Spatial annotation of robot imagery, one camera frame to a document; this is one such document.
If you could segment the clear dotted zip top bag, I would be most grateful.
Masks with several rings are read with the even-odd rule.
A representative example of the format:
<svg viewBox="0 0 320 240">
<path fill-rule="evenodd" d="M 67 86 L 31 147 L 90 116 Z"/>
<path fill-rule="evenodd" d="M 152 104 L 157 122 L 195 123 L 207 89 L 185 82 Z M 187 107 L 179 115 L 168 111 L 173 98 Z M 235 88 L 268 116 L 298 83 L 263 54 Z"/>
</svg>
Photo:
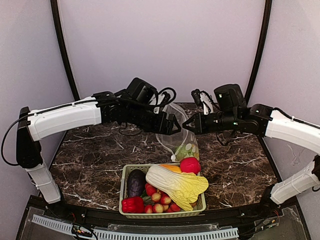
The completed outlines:
<svg viewBox="0 0 320 240">
<path fill-rule="evenodd" d="M 175 103 L 166 105 L 163 108 L 163 111 L 167 114 L 175 114 L 181 127 L 182 124 L 188 119 L 188 116 L 183 108 Z M 164 147 L 164 149 L 171 154 L 170 159 L 175 163 L 179 163 L 175 160 L 175 152 L 179 146 L 184 144 L 192 144 L 193 146 L 198 147 L 195 134 L 185 128 L 181 128 L 181 132 L 173 135 L 156 134 L 155 136 L 158 142 Z"/>
</svg>

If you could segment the red toy pomegranate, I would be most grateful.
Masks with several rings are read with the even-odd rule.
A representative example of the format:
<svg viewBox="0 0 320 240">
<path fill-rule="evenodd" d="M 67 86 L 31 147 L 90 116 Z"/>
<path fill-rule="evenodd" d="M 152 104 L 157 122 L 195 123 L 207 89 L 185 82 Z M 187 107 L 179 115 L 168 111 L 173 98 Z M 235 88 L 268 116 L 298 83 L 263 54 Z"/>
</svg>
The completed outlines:
<svg viewBox="0 0 320 240">
<path fill-rule="evenodd" d="M 201 165 L 195 157 L 188 157 L 180 162 L 180 170 L 184 173 L 197 175 L 201 171 Z"/>
</svg>

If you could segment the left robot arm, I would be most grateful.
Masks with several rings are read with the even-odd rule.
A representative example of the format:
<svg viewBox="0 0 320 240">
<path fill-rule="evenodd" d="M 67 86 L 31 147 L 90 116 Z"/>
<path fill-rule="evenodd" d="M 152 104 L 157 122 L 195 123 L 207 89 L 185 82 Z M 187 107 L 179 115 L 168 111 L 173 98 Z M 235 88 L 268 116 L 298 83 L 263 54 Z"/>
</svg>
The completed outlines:
<svg viewBox="0 0 320 240">
<path fill-rule="evenodd" d="M 17 125 L 16 162 L 4 162 L 12 167 L 25 169 L 48 204 L 62 200 L 62 193 L 55 183 L 42 157 L 40 141 L 48 136 L 83 126 L 116 122 L 135 125 L 146 133 L 171 136 L 181 131 L 173 113 L 161 111 L 177 96 L 171 87 L 161 91 L 136 77 L 127 88 L 118 92 L 103 91 L 84 99 L 41 110 L 24 107 Z"/>
</svg>

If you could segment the green toy apple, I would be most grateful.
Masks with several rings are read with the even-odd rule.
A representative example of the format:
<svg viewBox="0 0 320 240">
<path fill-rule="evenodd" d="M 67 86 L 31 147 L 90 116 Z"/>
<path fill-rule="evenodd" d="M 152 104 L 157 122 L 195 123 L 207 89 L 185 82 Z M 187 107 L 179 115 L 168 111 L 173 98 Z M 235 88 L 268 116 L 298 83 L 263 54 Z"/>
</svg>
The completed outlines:
<svg viewBox="0 0 320 240">
<path fill-rule="evenodd" d="M 179 146 L 175 152 L 175 161 L 180 162 L 181 160 L 194 156 L 193 145 L 191 143 L 183 144 Z"/>
</svg>

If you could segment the red toy bell pepper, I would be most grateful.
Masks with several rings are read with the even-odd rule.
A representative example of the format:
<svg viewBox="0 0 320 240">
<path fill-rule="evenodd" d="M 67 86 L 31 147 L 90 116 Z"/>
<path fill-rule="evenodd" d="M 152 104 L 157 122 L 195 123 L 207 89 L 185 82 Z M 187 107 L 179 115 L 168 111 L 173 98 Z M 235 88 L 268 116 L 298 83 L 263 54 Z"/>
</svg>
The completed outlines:
<svg viewBox="0 0 320 240">
<path fill-rule="evenodd" d="M 121 201 L 123 213 L 142 214 L 145 211 L 144 200 L 140 196 L 128 197 Z"/>
</svg>

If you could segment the dark purple toy eggplant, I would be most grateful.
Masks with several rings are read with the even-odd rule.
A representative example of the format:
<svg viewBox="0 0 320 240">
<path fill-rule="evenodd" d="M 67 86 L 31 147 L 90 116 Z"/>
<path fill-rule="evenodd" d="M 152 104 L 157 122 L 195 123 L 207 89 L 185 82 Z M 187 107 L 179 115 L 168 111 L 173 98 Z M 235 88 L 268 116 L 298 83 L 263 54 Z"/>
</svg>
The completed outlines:
<svg viewBox="0 0 320 240">
<path fill-rule="evenodd" d="M 135 169 L 130 172 L 127 179 L 127 196 L 131 197 L 140 197 L 146 185 L 146 174 L 139 170 Z"/>
</svg>

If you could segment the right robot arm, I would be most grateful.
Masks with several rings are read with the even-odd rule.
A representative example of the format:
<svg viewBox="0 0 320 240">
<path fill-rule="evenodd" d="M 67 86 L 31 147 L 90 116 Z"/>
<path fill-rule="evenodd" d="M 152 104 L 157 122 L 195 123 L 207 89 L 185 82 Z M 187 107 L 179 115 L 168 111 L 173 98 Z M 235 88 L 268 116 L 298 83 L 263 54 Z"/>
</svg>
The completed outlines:
<svg viewBox="0 0 320 240">
<path fill-rule="evenodd" d="M 313 189 L 320 184 L 320 127 L 290 116 L 278 107 L 263 104 L 247 106 L 238 84 L 226 84 L 216 88 L 214 95 L 219 111 L 212 111 L 201 97 L 199 89 L 191 95 L 197 105 L 204 104 L 203 111 L 194 114 L 182 126 L 196 135 L 235 131 L 261 138 L 275 138 L 316 153 L 314 159 L 302 170 L 286 180 L 266 188 L 261 203 L 283 204 L 288 199 Z"/>
</svg>

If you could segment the yellow toy lemon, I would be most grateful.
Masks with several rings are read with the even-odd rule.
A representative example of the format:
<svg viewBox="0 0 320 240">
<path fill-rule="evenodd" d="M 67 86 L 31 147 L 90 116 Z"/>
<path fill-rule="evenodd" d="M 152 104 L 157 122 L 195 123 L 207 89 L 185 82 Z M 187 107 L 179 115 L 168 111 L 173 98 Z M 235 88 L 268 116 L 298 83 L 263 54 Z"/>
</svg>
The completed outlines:
<svg viewBox="0 0 320 240">
<path fill-rule="evenodd" d="M 196 158 L 197 160 L 200 159 L 199 148 L 196 145 L 192 147 L 191 153 L 194 158 Z"/>
</svg>

